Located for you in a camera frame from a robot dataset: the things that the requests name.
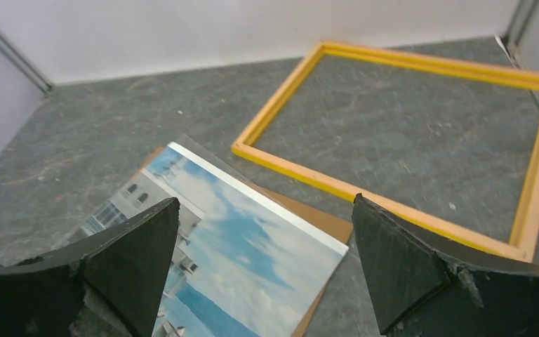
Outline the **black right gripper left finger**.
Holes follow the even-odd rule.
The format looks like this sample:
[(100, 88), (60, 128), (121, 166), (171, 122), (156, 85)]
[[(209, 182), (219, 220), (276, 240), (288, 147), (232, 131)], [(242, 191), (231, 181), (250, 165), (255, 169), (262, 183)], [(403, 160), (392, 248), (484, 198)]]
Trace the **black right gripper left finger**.
[(151, 336), (179, 209), (167, 198), (102, 232), (0, 265), (0, 336)]

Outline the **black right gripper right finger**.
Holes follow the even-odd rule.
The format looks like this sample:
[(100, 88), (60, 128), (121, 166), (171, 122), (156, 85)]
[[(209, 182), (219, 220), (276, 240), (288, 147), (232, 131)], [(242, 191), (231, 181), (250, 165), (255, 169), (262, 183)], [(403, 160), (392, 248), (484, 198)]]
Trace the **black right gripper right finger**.
[(539, 265), (480, 251), (361, 194), (352, 224), (384, 336), (539, 336)]

